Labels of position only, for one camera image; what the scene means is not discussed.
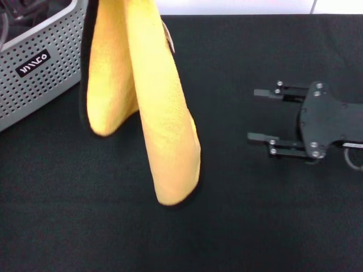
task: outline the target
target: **yellow towel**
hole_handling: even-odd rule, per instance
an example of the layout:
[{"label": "yellow towel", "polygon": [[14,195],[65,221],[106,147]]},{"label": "yellow towel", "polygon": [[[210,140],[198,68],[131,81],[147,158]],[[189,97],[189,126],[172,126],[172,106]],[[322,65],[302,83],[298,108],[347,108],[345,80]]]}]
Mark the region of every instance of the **yellow towel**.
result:
[{"label": "yellow towel", "polygon": [[86,111],[106,137],[140,110],[158,201],[174,205],[198,183],[200,144],[166,34],[154,0],[99,0]]}]

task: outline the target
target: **black cloth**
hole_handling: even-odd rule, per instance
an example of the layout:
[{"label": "black cloth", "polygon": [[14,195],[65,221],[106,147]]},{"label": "black cloth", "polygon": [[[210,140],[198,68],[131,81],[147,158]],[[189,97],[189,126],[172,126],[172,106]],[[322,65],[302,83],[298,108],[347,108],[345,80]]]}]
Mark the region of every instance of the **black cloth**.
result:
[{"label": "black cloth", "polygon": [[363,179],[267,158],[247,132],[295,137],[298,104],[253,97],[323,80],[363,102],[361,16],[167,16],[202,146],[182,205],[154,195],[140,116],[89,136],[78,86],[0,133],[0,271],[363,271]]}]

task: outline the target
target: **crate logo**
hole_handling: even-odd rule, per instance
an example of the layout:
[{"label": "crate logo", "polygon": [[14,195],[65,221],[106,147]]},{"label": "crate logo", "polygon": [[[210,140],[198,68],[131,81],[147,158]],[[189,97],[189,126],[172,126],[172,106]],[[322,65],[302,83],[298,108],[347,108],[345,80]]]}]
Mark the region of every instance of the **crate logo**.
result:
[{"label": "crate logo", "polygon": [[46,49],[44,49],[38,55],[32,57],[26,63],[16,68],[16,72],[18,73],[18,75],[20,75],[21,78],[23,78],[27,74],[33,72],[42,64],[46,63],[46,61],[48,60],[50,60],[50,54]]}]

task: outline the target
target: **gray perforated basket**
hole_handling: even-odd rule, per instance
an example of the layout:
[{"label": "gray perforated basket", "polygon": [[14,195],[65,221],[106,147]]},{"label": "gray perforated basket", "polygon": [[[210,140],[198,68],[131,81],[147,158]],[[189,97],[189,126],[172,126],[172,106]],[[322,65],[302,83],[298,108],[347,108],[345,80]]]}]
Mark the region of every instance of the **gray perforated basket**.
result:
[{"label": "gray perforated basket", "polygon": [[81,79],[80,49],[88,0],[72,3],[0,52],[0,131]]}]

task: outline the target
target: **bolt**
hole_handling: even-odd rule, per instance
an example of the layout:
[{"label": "bolt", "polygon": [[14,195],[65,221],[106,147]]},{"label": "bolt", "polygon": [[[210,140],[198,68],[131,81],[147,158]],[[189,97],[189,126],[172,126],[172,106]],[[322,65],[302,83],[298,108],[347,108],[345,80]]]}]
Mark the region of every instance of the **bolt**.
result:
[{"label": "bolt", "polygon": [[313,157],[314,157],[314,158],[318,158],[318,157],[320,156],[320,153],[319,153],[319,152],[317,152],[317,151],[314,151],[314,152],[312,153],[312,155],[313,155]]}]

